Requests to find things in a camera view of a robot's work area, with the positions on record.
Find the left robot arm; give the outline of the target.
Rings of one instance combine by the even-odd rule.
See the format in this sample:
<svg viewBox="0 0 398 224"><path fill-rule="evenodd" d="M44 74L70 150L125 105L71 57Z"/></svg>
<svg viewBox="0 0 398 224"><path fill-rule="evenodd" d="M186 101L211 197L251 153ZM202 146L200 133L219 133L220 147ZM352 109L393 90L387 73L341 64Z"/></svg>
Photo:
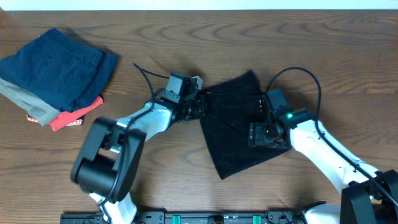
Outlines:
<svg viewBox="0 0 398 224"><path fill-rule="evenodd" d="M188 95L175 103L153 96L142 109L119 119L95 119L70 178L97 203L106 223L133 223L137 207L129 191L144 143L180 121L204 117L206 98Z"/></svg>

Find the black sparkly velvet skirt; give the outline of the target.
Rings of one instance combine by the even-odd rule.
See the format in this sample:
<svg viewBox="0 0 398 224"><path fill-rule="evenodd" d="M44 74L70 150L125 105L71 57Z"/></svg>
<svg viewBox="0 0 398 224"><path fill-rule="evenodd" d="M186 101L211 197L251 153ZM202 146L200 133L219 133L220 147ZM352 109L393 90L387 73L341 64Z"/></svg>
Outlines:
<svg viewBox="0 0 398 224"><path fill-rule="evenodd" d="M241 76L200 92L208 103L201 129L221 179L273 159L291 149L288 143L250 146L250 124L264 122L263 99L257 75Z"/></svg>

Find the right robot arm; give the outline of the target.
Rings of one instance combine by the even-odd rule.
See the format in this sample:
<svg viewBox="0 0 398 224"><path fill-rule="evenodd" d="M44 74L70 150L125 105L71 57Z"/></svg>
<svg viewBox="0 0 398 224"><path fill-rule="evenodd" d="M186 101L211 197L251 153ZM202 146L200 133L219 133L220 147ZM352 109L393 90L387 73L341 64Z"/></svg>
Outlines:
<svg viewBox="0 0 398 224"><path fill-rule="evenodd" d="M270 111L249 125L249 145L307 157L341 195L340 206L318 202L294 223L397 223L397 172L382 172L335 139L306 109Z"/></svg>

